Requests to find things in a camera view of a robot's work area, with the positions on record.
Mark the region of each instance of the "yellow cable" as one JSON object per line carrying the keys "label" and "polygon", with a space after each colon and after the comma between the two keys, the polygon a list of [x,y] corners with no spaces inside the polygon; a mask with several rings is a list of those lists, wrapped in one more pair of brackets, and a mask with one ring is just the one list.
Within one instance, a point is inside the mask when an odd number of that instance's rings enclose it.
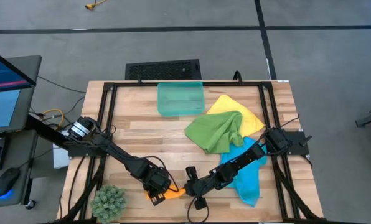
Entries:
{"label": "yellow cable", "polygon": [[96,7],[97,5],[99,4],[103,4],[106,0],[102,0],[102,1],[99,1],[99,2],[96,2],[96,3],[92,3],[92,4],[86,4],[86,9],[88,10],[93,10],[94,7]]}
{"label": "yellow cable", "polygon": [[54,109],[49,109],[47,111],[44,111],[42,114],[45,115],[45,114],[47,114],[49,112],[53,112],[53,111],[58,111],[61,114],[61,121],[60,121],[59,125],[55,129],[55,130],[58,130],[58,128],[61,127],[61,124],[63,123],[63,112],[62,112],[62,110],[54,108]]}

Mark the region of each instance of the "wooden table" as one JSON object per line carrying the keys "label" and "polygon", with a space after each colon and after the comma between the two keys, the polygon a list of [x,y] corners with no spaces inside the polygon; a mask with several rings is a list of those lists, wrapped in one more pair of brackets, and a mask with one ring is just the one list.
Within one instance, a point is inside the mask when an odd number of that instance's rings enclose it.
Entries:
{"label": "wooden table", "polygon": [[[103,89],[101,81],[91,81],[88,84],[82,116],[97,119],[101,94]],[[289,82],[273,81],[273,90],[281,124],[297,117],[295,102],[292,96]],[[226,94],[246,106],[263,121],[263,112],[257,87],[253,86],[210,86],[204,87],[205,110],[207,111],[217,100]],[[270,121],[273,123],[270,101],[268,94],[266,103],[270,113]],[[106,103],[103,121],[106,122],[109,103]],[[198,174],[202,177],[208,171],[216,167],[220,156],[205,154],[200,147],[189,140],[184,129],[195,119],[195,116],[161,117],[157,110],[156,87],[120,87],[116,96],[113,125],[117,127],[113,135],[115,144],[122,147],[128,153],[142,157],[155,155],[160,157],[166,164],[167,169],[173,175],[177,184],[182,187],[186,183],[186,167],[195,166]],[[300,128],[299,121],[293,121],[286,127],[288,130]],[[261,131],[250,136],[256,139]],[[88,169],[86,158],[80,167],[75,187],[72,194],[71,206],[75,204],[82,194]],[[80,158],[71,160],[65,186],[62,193],[63,214],[67,213],[68,195],[73,180],[75,169]],[[317,194],[316,185],[310,165],[301,156],[289,156],[289,166],[293,177],[293,184],[307,206],[318,216],[322,216],[321,205]],[[270,158],[265,166],[259,170],[260,199],[256,207],[252,208],[244,204],[236,191],[224,188],[220,191],[212,190],[206,195],[210,208],[208,222],[258,222],[258,221],[281,221],[278,196],[276,191],[273,167]],[[128,206],[118,222],[186,222],[187,207],[192,197],[183,195],[180,198],[165,200],[158,206],[153,206],[146,199],[142,185],[125,170],[124,166],[113,159],[107,158],[103,184],[116,185],[126,189]],[[288,216],[292,217],[289,195],[284,190]],[[192,208],[190,217],[194,221],[203,220],[206,210]],[[90,218],[90,207],[86,218]]]}

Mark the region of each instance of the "green towel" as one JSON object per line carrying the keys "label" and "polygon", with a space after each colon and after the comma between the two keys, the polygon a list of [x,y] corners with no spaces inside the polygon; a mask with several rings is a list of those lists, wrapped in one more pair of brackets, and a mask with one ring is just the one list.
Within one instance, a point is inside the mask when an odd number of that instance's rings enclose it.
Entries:
{"label": "green towel", "polygon": [[199,116],[186,129],[185,135],[206,153],[224,153],[230,151],[230,143],[242,146],[239,133],[242,114],[229,111],[219,114]]}

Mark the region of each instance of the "black floor stripe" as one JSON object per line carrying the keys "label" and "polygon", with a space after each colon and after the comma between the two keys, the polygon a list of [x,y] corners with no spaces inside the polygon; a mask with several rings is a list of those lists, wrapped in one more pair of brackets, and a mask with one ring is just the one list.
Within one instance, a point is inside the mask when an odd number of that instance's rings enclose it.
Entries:
{"label": "black floor stripe", "polygon": [[267,26],[266,30],[369,30],[371,25],[344,26]]}
{"label": "black floor stripe", "polygon": [[274,61],[273,61],[273,56],[271,55],[271,49],[270,49],[270,43],[268,42],[267,31],[266,29],[264,29],[266,25],[265,25],[265,18],[263,17],[263,11],[261,10],[260,0],[255,0],[255,6],[256,6],[256,12],[258,14],[259,26],[262,28],[260,30],[260,34],[261,34],[261,40],[263,41],[263,48],[265,50],[265,55],[267,59],[270,79],[276,80],[277,74],[275,73]]}
{"label": "black floor stripe", "polygon": [[87,34],[123,32],[189,32],[189,31],[243,31],[260,30],[258,26],[206,26],[206,27],[130,27],[92,29],[19,29],[0,30],[0,34]]}

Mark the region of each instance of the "translucent plastic container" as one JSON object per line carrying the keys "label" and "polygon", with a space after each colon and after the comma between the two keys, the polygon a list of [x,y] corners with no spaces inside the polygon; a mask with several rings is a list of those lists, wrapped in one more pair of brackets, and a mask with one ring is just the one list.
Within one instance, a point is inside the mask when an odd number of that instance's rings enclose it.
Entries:
{"label": "translucent plastic container", "polygon": [[162,116],[196,115],[204,111],[202,82],[158,84],[158,112]]}

